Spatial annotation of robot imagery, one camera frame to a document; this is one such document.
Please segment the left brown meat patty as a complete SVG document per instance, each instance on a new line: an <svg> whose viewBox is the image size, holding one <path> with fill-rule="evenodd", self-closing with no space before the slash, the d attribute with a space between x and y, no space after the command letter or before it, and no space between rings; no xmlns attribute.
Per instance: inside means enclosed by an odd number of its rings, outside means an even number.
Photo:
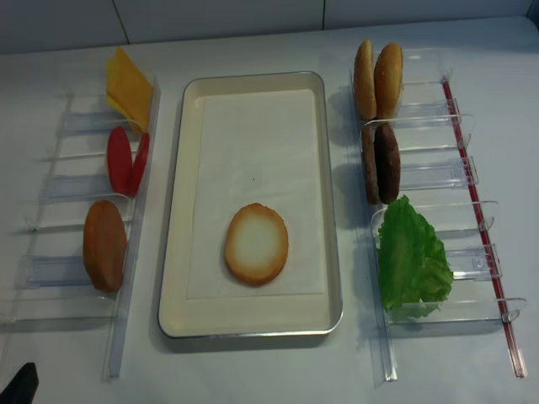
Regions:
<svg viewBox="0 0 539 404"><path fill-rule="evenodd" d="M370 205L380 202L377 185L376 160L371 128L364 126L361 130L361 150L365 169L366 198Z"/></svg>

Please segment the right dark meat patty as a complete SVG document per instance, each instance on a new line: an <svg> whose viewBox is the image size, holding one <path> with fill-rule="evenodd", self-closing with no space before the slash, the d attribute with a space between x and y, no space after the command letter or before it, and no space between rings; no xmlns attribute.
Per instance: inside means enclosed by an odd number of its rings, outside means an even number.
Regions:
<svg viewBox="0 0 539 404"><path fill-rule="evenodd" d="M389 123L377 126L374 150L379 198L389 205L398 198L401 177L398 143Z"/></svg>

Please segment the right red tomato slice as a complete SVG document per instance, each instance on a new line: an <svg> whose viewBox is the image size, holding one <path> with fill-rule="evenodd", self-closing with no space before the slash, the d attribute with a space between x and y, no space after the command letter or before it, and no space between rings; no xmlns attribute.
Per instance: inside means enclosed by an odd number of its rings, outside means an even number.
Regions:
<svg viewBox="0 0 539 404"><path fill-rule="evenodd" d="M150 136L143 133L139 141L136 157L132 165L130 181L128 184L128 195L135 197L141 184L145 167L147 165L147 156L150 146Z"/></svg>

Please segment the red tomato slice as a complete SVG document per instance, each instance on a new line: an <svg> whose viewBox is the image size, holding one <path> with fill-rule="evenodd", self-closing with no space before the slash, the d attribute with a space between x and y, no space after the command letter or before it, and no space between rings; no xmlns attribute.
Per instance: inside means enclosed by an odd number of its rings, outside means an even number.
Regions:
<svg viewBox="0 0 539 404"><path fill-rule="evenodd" d="M130 181L128 184L128 195L135 197L141 184L145 167L147 165L147 156L150 146L150 136L143 133L139 141L136 157L132 165Z"/></svg>
<svg viewBox="0 0 539 404"><path fill-rule="evenodd" d="M110 132L106 158L112 189L118 194L128 195L132 157L130 142L123 127L117 126Z"/></svg>

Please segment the left red tomato slice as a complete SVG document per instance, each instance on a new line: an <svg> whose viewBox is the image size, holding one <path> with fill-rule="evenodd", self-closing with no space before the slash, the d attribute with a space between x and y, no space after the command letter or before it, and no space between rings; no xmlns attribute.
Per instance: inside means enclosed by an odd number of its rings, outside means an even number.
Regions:
<svg viewBox="0 0 539 404"><path fill-rule="evenodd" d="M117 126L110 132L106 158L112 189L118 194L128 195L132 157L130 142L123 127Z"/></svg>

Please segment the green lettuce leaf in rack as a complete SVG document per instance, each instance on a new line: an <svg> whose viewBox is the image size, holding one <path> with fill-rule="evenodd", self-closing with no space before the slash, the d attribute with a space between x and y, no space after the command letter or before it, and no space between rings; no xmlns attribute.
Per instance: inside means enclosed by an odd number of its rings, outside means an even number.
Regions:
<svg viewBox="0 0 539 404"><path fill-rule="evenodd" d="M382 306L395 322L428 316L454 281L444 243L407 196L387 207L377 249Z"/></svg>

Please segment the yellow cheese slice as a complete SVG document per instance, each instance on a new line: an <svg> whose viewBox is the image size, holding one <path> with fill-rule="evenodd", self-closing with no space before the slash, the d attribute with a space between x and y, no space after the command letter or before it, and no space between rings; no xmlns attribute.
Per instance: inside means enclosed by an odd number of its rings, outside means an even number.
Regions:
<svg viewBox="0 0 539 404"><path fill-rule="evenodd" d="M110 74L112 72L112 64L113 64L112 60L107 60L107 64L106 64L107 79L110 79ZM107 94L107 103L117 113L121 114L124 117L127 116L127 113L109 94Z"/></svg>

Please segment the orange cheese slice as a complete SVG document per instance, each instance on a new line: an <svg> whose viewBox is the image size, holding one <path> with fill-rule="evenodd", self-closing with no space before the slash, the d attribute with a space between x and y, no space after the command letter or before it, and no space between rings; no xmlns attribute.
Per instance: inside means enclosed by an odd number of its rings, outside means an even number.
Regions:
<svg viewBox="0 0 539 404"><path fill-rule="evenodd" d="M124 117L136 133L147 132L153 86L135 63L117 46L106 93L127 113Z"/></svg>

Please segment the cream rectangular metal tray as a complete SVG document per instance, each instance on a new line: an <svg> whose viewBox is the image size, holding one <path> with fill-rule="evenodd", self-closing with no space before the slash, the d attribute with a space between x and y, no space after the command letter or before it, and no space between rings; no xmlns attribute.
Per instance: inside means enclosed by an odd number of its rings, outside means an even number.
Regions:
<svg viewBox="0 0 539 404"><path fill-rule="evenodd" d="M343 312L325 92L315 72L199 78L184 90L157 322L169 338L325 335ZM284 221L288 254L269 283L228 269L235 214Z"/></svg>

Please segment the left sesame bun top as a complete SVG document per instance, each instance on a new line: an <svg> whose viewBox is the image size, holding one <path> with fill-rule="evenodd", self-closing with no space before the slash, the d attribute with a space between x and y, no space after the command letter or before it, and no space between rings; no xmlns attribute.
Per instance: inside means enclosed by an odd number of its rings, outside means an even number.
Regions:
<svg viewBox="0 0 539 404"><path fill-rule="evenodd" d="M376 117L373 49L370 40L364 40L355 55L353 88L355 102L363 121Z"/></svg>

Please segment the sesame bun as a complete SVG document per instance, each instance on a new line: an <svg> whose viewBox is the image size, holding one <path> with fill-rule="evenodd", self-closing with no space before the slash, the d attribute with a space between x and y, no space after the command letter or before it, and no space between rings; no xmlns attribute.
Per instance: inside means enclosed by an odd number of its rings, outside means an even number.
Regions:
<svg viewBox="0 0 539 404"><path fill-rule="evenodd" d="M363 121L376 117L373 49L370 40L364 40L355 55L353 88L355 102Z"/></svg>
<svg viewBox="0 0 539 404"><path fill-rule="evenodd" d="M387 44L378 56L374 68L376 117L393 116L403 84L403 51L397 43Z"/></svg>

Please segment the brown bun bottom in rack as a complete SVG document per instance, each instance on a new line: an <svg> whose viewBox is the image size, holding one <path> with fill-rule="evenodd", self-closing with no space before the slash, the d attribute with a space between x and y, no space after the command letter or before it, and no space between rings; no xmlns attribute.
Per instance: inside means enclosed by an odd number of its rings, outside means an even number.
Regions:
<svg viewBox="0 0 539 404"><path fill-rule="evenodd" d="M83 263L95 289L117 292L123 282L127 238L116 206L96 201L88 210L83 228Z"/></svg>

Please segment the right clear acrylic rack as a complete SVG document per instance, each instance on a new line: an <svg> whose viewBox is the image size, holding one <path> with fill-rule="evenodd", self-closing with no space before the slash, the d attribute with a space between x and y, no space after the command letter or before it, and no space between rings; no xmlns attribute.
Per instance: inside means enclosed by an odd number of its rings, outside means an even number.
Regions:
<svg viewBox="0 0 539 404"><path fill-rule="evenodd" d="M527 375L513 323L526 307L502 287L497 247L489 232L498 205L478 195L478 173L468 145L475 119L459 110L451 69L441 61L410 56L404 62L403 103L391 119L358 124L359 133L394 130L401 158L400 192L443 243L452 272L441 297L385 309L380 288L380 233L387 207L364 208L371 269L369 337L381 378L397 379L397 338L479 334L502 330L515 375Z"/></svg>

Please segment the clear acrylic rack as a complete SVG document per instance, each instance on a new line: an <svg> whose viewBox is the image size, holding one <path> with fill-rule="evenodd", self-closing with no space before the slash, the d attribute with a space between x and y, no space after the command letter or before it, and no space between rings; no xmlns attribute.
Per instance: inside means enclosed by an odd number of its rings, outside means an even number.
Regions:
<svg viewBox="0 0 539 404"><path fill-rule="evenodd" d="M371 269L369 337L381 378L397 379L397 338L479 334L502 330L515 375L527 375L513 323L526 307L502 287L497 247L489 232L498 205L478 195L478 173L468 145L475 119L459 110L451 69L441 61L410 56L404 62L403 103L391 119L358 124L359 133L394 130L401 158L400 192L443 243L452 272L441 297L385 309L380 288L380 233L387 207L364 208Z"/></svg>
<svg viewBox="0 0 539 404"><path fill-rule="evenodd" d="M1 374L93 360L120 373L147 210L154 127L114 111L100 82L19 96L1 109ZM125 228L123 282L85 269L90 210Z"/></svg>

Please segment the black object bottom left corner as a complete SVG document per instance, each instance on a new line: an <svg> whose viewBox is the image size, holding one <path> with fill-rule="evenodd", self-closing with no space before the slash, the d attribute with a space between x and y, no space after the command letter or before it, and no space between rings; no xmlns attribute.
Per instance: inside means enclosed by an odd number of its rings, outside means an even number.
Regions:
<svg viewBox="0 0 539 404"><path fill-rule="evenodd" d="M23 365L0 395L1 404L31 404L39 386L35 363Z"/></svg>

